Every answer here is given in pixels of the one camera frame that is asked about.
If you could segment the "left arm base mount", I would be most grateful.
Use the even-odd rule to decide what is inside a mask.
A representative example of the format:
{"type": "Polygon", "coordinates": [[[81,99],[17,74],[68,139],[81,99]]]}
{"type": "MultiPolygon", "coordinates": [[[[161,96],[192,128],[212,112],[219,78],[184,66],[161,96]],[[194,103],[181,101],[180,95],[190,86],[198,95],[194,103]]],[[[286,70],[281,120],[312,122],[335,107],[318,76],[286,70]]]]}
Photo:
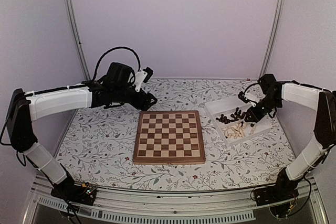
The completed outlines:
{"type": "Polygon", "coordinates": [[[93,206],[97,187],[88,182],[77,185],[73,180],[64,180],[60,184],[53,184],[51,195],[64,201],[93,206]]]}

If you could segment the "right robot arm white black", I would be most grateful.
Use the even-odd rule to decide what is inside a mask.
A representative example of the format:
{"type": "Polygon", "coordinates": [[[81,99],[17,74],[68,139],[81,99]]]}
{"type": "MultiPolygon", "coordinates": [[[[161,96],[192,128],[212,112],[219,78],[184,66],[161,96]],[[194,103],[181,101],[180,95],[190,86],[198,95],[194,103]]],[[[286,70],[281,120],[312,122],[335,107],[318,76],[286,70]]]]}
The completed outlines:
{"type": "Polygon", "coordinates": [[[255,84],[261,88],[263,98],[257,99],[247,89],[238,95],[240,100],[251,105],[246,111],[245,122],[258,123],[266,115],[275,116],[284,102],[307,110],[304,115],[308,126],[304,126],[300,119],[292,129],[299,133],[309,130],[306,134],[309,140],[294,161],[279,172],[271,190],[271,196],[276,201],[282,201],[335,147],[335,92],[294,80],[278,81],[273,74],[263,75],[255,84]]]}

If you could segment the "wooden chess board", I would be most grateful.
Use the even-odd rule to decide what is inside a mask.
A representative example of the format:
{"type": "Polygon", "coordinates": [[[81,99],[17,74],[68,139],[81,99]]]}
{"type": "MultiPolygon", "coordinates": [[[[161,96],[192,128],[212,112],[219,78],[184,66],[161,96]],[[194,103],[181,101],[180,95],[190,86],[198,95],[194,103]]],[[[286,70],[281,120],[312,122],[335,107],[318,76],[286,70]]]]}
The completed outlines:
{"type": "Polygon", "coordinates": [[[199,112],[141,112],[133,163],[136,165],[203,165],[205,150],[199,112]]]}

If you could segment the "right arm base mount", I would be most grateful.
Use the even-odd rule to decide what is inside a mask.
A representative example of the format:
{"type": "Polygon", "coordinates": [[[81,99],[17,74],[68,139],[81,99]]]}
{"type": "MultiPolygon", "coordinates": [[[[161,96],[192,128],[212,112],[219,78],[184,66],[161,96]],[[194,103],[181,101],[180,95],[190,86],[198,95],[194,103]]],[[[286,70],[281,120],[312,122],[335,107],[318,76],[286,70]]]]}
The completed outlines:
{"type": "Polygon", "coordinates": [[[298,182],[276,182],[272,186],[253,189],[250,196],[257,206],[275,204],[270,207],[271,214],[276,218],[287,218],[297,203],[299,196],[298,182]]]}

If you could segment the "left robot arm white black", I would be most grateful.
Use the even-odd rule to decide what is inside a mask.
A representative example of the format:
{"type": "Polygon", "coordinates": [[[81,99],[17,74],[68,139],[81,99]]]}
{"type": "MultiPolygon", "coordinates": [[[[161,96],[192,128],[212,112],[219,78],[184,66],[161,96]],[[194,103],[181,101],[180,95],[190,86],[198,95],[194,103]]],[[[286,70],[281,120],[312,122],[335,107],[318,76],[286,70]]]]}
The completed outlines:
{"type": "Polygon", "coordinates": [[[34,134],[32,122],[49,115],[70,110],[117,108],[130,104],[147,111],[157,99],[142,90],[141,85],[153,75],[151,68],[134,71],[122,63],[113,62],[107,74],[99,80],[84,81],[74,86],[38,92],[16,89],[8,107],[2,133],[7,132],[8,146],[22,153],[67,200],[78,195],[78,188],[66,169],[55,160],[34,134]]]}

